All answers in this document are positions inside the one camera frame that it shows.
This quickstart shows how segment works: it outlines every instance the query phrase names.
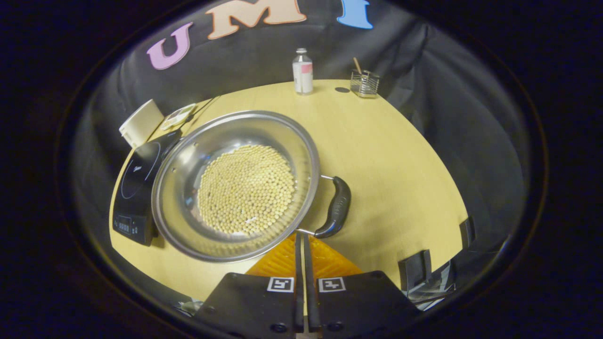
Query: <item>wok handle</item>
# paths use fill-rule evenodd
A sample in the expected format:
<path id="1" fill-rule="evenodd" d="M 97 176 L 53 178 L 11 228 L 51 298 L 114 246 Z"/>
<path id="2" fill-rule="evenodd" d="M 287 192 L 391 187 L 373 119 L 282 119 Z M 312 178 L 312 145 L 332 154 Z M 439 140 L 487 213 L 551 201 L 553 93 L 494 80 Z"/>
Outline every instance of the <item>wok handle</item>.
<path id="1" fill-rule="evenodd" d="M 317 238 L 327 238 L 339 232 L 346 222 L 347 213 L 350 210 L 350 202 L 352 201 L 352 192 L 350 191 L 350 186 L 342 178 L 321 177 L 333 180 L 333 184 L 335 185 L 335 196 L 329 205 L 327 221 L 314 233 L 314 236 Z"/>

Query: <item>wooden stick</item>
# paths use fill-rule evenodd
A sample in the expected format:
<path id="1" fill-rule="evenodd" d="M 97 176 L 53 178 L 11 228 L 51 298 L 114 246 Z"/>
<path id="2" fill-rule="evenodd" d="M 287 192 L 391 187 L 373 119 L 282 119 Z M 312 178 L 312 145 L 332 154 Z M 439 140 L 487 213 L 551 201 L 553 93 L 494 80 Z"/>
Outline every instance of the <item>wooden stick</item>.
<path id="1" fill-rule="evenodd" d="M 360 73 L 360 75 L 362 75 L 362 69 L 360 68 L 360 64 L 358 63 L 358 59 L 356 59 L 356 57 L 354 57 L 352 59 L 354 59 L 354 63 L 356 64 L 356 69 L 358 70 L 358 73 Z"/>

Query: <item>stainless steel wok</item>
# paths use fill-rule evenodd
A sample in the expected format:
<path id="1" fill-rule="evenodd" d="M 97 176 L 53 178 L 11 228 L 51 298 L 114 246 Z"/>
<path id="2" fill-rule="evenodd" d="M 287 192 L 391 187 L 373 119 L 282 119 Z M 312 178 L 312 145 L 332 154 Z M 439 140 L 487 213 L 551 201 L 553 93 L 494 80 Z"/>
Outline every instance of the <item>stainless steel wok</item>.
<path id="1" fill-rule="evenodd" d="M 226 234 L 213 230 L 198 209 L 197 190 L 211 161 L 248 144 L 268 145 L 288 160 L 295 193 L 285 213 L 257 234 Z M 335 184 L 335 197 L 319 238 L 337 233 L 345 222 L 351 193 L 338 177 L 321 176 L 318 151 L 306 130 L 273 112 L 232 113 L 207 122 L 183 138 L 166 156 L 153 184 L 151 206 L 159 232 L 175 248 L 204 261 L 236 262 L 261 255 L 296 230 L 310 208 L 320 177 Z"/>

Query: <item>wire mesh basket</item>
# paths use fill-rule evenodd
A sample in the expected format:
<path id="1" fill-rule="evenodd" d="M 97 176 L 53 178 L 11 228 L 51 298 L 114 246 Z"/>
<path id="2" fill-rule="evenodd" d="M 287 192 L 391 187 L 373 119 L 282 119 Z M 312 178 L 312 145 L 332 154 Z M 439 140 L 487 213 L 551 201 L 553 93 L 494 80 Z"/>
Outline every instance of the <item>wire mesh basket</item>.
<path id="1" fill-rule="evenodd" d="M 376 98 L 379 88 L 379 76 L 369 71 L 352 69 L 352 78 L 350 79 L 350 90 L 361 98 Z"/>

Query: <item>induction cooktop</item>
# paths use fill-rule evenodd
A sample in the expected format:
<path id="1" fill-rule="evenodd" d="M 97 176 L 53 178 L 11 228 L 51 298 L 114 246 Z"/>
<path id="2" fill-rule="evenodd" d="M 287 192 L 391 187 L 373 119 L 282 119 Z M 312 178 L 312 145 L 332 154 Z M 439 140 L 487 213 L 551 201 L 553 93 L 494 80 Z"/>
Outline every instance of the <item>induction cooktop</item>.
<path id="1" fill-rule="evenodd" d="M 163 159 L 181 136 L 177 130 L 135 149 L 118 184 L 113 229 L 140 244 L 150 246 L 158 236 L 151 214 L 153 182 Z"/>

